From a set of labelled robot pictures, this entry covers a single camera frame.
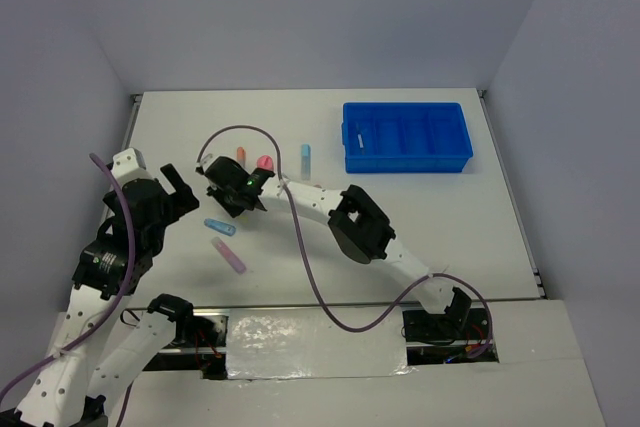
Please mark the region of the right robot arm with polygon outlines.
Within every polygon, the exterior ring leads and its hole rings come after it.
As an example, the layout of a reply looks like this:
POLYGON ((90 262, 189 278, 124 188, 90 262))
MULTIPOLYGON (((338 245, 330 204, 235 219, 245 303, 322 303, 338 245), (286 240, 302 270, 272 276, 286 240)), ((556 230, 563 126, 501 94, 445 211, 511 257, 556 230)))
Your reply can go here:
POLYGON ((361 187, 314 187, 279 177, 269 168, 257 167, 249 173, 224 156, 204 162, 196 172, 207 179, 207 195, 231 217, 247 211, 288 210, 298 240, 302 239, 300 218, 324 224, 347 258, 381 267, 403 287, 405 296, 412 295, 423 308, 428 307, 428 268, 397 239, 389 217, 361 187))

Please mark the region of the purple clear pen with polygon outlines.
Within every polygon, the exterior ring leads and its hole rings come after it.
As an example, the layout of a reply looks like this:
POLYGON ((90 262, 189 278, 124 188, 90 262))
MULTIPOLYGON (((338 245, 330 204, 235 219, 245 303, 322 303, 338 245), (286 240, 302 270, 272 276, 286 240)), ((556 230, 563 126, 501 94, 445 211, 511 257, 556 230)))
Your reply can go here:
POLYGON ((362 130, 359 123, 355 123, 355 130, 356 130, 359 151, 361 152, 361 155, 364 155, 365 154, 364 139, 362 136, 362 130))

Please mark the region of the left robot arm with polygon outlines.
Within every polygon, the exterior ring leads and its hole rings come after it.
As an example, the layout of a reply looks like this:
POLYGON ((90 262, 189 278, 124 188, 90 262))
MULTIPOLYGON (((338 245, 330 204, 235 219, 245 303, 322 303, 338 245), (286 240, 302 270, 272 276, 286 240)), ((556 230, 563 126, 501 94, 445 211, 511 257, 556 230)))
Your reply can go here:
POLYGON ((49 354, 26 371, 32 387, 2 412, 4 426, 106 426, 119 399, 166 345, 189 343, 196 332, 193 306, 169 294, 149 305, 125 341, 104 352, 113 328, 143 275, 164 246, 165 231, 199 206, 173 165, 161 171, 167 192, 128 149, 111 164, 95 164, 112 184, 103 201, 111 211, 80 254, 69 306, 49 354))

